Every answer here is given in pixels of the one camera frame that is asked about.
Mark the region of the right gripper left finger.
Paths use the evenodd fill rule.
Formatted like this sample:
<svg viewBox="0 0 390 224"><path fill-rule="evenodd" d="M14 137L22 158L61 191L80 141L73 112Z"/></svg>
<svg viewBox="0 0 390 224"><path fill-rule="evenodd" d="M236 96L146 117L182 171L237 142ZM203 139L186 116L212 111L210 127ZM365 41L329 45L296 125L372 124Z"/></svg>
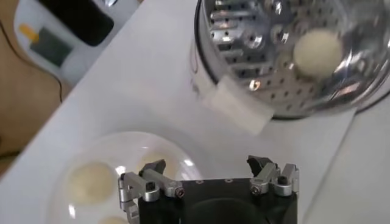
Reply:
<svg viewBox="0 0 390 224"><path fill-rule="evenodd" d="M185 189L181 181L163 175L166 162L163 159L147 163L138 172L122 173L118 178L118 196L121 210L129 224L140 223L139 202L154 203L159 199L182 199Z"/></svg>

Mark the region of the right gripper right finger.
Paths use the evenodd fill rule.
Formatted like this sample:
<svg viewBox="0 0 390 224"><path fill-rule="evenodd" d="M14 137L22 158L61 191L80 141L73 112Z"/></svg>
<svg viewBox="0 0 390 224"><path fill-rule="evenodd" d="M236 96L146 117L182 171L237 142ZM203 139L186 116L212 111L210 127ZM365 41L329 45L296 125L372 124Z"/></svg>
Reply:
<svg viewBox="0 0 390 224"><path fill-rule="evenodd" d="M269 158L248 156L253 178L250 179L250 192L254 196L272 192L279 197L290 197L299 193L299 169L295 164L285 164L281 169Z"/></svg>

